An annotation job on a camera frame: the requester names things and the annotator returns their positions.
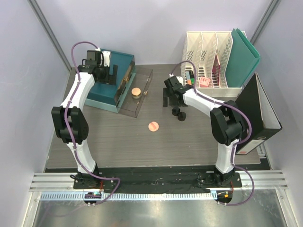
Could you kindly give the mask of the teal drawer organizer box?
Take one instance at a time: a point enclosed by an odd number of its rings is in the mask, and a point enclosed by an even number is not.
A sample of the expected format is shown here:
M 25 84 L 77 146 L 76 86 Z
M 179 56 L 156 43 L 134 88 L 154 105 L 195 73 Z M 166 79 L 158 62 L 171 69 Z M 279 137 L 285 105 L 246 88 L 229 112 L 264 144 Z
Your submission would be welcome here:
M 134 55 L 111 51 L 107 75 L 90 90 L 85 105 L 118 113 L 135 77 Z

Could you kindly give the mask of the clear smoky drawer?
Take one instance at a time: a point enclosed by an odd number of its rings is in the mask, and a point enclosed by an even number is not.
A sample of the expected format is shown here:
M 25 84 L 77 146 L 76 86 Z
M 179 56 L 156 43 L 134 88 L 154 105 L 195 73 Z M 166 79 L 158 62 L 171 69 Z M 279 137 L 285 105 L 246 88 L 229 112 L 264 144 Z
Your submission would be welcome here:
M 114 100 L 116 106 L 118 105 L 120 96 L 124 92 L 124 88 L 129 81 L 129 77 L 135 66 L 134 55 L 131 54 L 118 54 L 117 61 L 114 65 L 117 65 L 117 76 L 116 76 L 116 94 Z
M 135 66 L 130 86 L 122 104 L 118 108 L 118 113 L 136 118 L 147 95 L 153 77 L 153 70 L 141 66 Z

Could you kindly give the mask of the black round cap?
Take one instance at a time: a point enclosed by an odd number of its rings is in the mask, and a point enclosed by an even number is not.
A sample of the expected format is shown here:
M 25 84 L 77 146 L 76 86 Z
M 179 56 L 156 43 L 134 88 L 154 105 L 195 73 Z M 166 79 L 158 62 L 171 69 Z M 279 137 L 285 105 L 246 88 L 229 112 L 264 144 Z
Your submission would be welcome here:
M 177 116 L 178 120 L 181 122 L 183 122 L 186 119 L 186 117 L 187 117 L 187 115 L 185 112 L 179 112 L 178 116 Z
M 175 106 L 172 108 L 172 115 L 173 116 L 178 116 L 178 114 L 180 113 L 180 108 L 178 106 Z

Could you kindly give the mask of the gold lid cream jar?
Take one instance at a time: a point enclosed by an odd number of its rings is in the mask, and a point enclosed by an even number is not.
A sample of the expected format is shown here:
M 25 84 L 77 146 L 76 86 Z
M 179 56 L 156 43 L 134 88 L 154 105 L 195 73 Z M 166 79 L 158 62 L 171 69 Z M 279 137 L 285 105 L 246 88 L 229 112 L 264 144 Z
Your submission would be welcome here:
M 134 88 L 131 90 L 131 94 L 132 94 L 132 98 L 133 98 L 133 99 L 139 99 L 139 98 L 141 97 L 142 91 L 141 91 L 140 88 L 134 87 Z

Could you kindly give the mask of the round pink compact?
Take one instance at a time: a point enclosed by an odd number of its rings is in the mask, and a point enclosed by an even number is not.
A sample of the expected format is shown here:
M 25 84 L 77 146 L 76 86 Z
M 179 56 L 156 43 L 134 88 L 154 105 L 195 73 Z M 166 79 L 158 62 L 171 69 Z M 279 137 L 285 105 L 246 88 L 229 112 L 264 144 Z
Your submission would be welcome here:
M 151 132 L 156 132 L 158 129 L 159 129 L 159 124 L 155 121 L 153 122 L 150 122 L 148 124 L 148 129 L 151 131 Z

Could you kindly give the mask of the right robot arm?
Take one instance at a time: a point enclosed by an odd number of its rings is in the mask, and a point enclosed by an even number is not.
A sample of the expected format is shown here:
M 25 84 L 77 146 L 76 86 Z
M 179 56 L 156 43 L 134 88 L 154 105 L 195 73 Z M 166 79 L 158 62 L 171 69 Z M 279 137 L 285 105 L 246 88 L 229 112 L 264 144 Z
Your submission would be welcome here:
M 191 106 L 210 118 L 212 135 L 218 142 L 217 161 L 214 167 L 214 183 L 224 187 L 235 174 L 234 157 L 242 134 L 251 129 L 247 116 L 232 100 L 223 102 L 207 96 L 193 86 L 182 85 L 176 76 L 164 81 L 166 95 L 180 105 Z

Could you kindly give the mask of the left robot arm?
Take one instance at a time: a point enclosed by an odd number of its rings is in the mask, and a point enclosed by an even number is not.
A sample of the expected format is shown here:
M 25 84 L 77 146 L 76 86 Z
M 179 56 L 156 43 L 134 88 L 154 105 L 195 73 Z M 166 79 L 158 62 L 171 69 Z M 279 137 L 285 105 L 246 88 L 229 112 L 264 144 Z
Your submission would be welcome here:
M 91 189 L 100 185 L 101 180 L 120 181 L 118 177 L 101 177 L 96 161 L 89 150 L 87 137 L 89 126 L 82 112 L 91 88 L 109 75 L 110 51 L 99 48 L 88 51 L 85 64 L 76 68 L 73 85 L 60 106 L 52 108 L 51 114 L 55 133 L 65 143 L 76 160 L 78 176 Z

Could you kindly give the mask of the highlighter markers pack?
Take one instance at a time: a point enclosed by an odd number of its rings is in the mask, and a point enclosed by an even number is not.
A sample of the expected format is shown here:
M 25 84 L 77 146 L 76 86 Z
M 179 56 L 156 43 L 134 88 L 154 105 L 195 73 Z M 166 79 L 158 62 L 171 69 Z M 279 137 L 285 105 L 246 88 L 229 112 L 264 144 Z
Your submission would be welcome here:
M 186 79 L 186 82 L 189 85 L 191 85 L 191 86 L 195 85 L 196 77 L 195 77 L 195 74 L 192 70 L 186 70 L 185 71 L 185 79 Z

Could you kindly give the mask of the magenta booklet in rack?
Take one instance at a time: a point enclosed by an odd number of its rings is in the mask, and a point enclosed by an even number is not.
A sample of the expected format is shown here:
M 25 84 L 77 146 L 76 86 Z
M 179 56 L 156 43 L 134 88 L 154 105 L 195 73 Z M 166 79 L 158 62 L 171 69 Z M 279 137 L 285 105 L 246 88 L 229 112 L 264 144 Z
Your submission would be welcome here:
M 220 66 L 220 60 L 218 54 L 216 54 L 212 68 L 212 80 L 214 87 L 218 87 L 220 84 Z

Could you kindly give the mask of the white file organizer rack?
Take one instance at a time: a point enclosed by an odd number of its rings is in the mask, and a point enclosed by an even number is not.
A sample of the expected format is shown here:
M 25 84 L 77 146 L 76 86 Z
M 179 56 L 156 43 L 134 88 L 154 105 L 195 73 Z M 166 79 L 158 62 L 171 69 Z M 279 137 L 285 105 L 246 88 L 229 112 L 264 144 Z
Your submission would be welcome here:
M 232 50 L 231 31 L 187 31 L 184 41 L 182 60 L 194 63 L 197 72 L 196 88 L 211 97 L 236 98 L 241 92 L 239 87 L 228 87 L 225 72 Z M 220 60 L 220 84 L 214 87 L 212 68 L 215 55 Z M 211 79 L 209 87 L 199 87 L 199 78 Z

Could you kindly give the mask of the green plastic folder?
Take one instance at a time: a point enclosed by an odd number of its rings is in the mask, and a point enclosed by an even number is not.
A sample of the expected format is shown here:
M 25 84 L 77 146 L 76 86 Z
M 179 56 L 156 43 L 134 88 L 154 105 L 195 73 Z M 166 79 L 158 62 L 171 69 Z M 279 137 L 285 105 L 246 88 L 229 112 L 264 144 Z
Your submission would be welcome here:
M 242 87 L 260 61 L 260 54 L 238 28 L 231 32 L 233 44 L 225 76 L 228 87 Z

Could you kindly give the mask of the black lever arch binder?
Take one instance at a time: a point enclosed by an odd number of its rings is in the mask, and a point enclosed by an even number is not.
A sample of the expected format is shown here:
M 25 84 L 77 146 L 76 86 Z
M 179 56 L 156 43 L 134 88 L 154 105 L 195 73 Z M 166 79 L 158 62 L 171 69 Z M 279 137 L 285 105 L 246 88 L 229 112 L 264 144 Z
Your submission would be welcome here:
M 255 72 L 236 99 L 239 109 L 248 117 L 251 137 L 237 146 L 237 155 L 246 155 L 282 130 L 281 122 Z

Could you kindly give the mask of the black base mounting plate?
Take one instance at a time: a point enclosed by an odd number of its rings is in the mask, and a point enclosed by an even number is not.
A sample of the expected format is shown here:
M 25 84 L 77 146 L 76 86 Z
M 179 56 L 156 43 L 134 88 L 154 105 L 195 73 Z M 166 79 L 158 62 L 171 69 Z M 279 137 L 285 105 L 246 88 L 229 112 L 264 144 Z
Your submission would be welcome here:
M 207 188 L 241 188 L 239 173 L 232 171 L 221 177 L 214 166 L 152 166 L 113 167 L 100 169 L 100 179 L 89 174 L 75 173 L 75 189 L 101 189 L 106 192 L 117 187 L 119 193 L 172 193 L 181 190 Z

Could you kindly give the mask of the aluminium rail frame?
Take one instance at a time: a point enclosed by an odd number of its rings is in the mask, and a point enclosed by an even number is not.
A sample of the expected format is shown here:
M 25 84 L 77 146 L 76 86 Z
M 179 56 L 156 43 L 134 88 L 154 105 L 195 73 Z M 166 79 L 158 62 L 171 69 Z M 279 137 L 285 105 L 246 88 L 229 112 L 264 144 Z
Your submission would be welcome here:
M 251 171 L 246 173 L 238 171 L 229 184 L 217 185 L 214 183 L 212 172 L 206 173 L 131 173 L 130 176 L 121 176 L 120 189 L 134 187 L 135 190 L 147 190 L 155 193 L 156 190 L 162 190 L 167 193 L 165 187 L 191 188 L 228 188 L 252 189 L 255 186 L 257 190 L 266 189 L 287 189 L 287 183 L 281 171 Z M 95 183 L 89 183 L 85 186 L 80 180 L 71 177 L 70 173 L 42 173 L 35 174 L 30 185 L 30 191 L 59 191 L 59 190 L 88 190 L 95 187 Z

